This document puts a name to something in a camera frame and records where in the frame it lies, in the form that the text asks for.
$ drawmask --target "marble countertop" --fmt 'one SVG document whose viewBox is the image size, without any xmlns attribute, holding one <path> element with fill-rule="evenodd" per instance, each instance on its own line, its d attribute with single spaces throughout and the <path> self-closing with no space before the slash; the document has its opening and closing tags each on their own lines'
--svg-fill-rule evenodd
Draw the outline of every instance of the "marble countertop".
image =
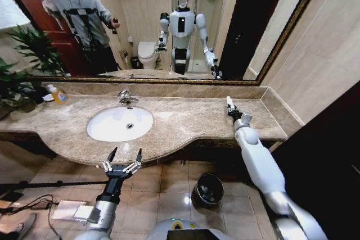
<svg viewBox="0 0 360 240">
<path fill-rule="evenodd" d="M 284 141 L 286 134 L 258 99 L 234 99 L 241 110 L 253 114 L 251 126 L 261 140 Z M 197 139 L 233 139 L 231 117 L 223 98 L 139 97 L 133 107 L 150 111 L 154 123 L 144 136 L 128 142 L 100 142 L 87 134 L 96 113 L 116 107 L 113 96 L 75 96 L 58 105 L 43 103 L 30 113 L 13 112 L 0 121 L 0 133 L 36 132 L 58 155 L 83 164 L 100 164 L 116 146 L 116 164 L 129 164 L 142 148 L 143 162 L 170 155 Z"/>
</svg>

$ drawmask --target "trash can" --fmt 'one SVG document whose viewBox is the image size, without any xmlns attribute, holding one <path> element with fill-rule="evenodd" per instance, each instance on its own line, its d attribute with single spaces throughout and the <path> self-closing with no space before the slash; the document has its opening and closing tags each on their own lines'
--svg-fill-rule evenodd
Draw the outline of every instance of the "trash can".
<svg viewBox="0 0 360 240">
<path fill-rule="evenodd" d="M 132 69 L 139 70 L 142 68 L 142 64 L 137 56 L 130 58 L 130 62 L 131 62 Z"/>
<path fill-rule="evenodd" d="M 205 208 L 216 205 L 224 195 L 224 187 L 220 179 L 214 174 L 203 174 L 196 182 L 191 200 Z"/>
</svg>

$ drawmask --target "cable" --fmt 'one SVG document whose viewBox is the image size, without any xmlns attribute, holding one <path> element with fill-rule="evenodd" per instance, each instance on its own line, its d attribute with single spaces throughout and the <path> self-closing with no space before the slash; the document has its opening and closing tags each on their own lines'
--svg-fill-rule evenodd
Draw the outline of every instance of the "cable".
<svg viewBox="0 0 360 240">
<path fill-rule="evenodd" d="M 19 212 L 21 212 L 23 210 L 31 209 L 35 205 L 38 205 L 39 203 L 42 203 L 42 202 L 50 203 L 49 212 L 48 212 L 48 215 L 47 215 L 47 222 L 48 222 L 48 225 L 49 225 L 50 229 L 54 232 L 54 234 L 59 237 L 59 240 L 62 240 L 61 236 L 58 234 L 58 232 L 55 230 L 55 228 L 52 226 L 52 224 L 50 222 L 51 208 L 52 208 L 53 205 L 58 205 L 59 204 L 58 202 L 54 202 L 54 196 L 51 195 L 51 194 L 42 195 L 42 196 L 36 198 L 34 201 L 29 202 L 27 205 L 24 205 L 24 206 L 19 207 L 19 208 L 8 207 L 6 209 L 2 209 L 2 212 L 3 212 L 2 214 L 7 215 L 7 216 L 14 215 L 14 214 L 17 214 L 17 213 L 19 213 Z"/>
</svg>

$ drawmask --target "sink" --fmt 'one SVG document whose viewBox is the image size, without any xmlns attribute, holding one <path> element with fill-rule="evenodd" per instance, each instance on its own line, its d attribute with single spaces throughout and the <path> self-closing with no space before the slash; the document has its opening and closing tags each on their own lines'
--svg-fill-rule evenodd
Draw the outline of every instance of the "sink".
<svg viewBox="0 0 360 240">
<path fill-rule="evenodd" d="M 125 142 L 145 135 L 152 127 L 152 114 L 142 108 L 115 107 L 91 118 L 87 132 L 95 140 Z"/>
</svg>

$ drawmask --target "man's hand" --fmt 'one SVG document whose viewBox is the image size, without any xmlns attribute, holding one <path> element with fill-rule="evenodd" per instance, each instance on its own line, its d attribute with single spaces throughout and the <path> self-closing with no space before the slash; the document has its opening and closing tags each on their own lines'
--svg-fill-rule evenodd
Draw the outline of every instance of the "man's hand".
<svg viewBox="0 0 360 240">
<path fill-rule="evenodd" d="M 119 20 L 116 19 L 115 17 L 111 18 L 110 22 L 111 22 L 111 26 L 113 26 L 113 28 L 119 28 L 121 25 Z"/>
</svg>

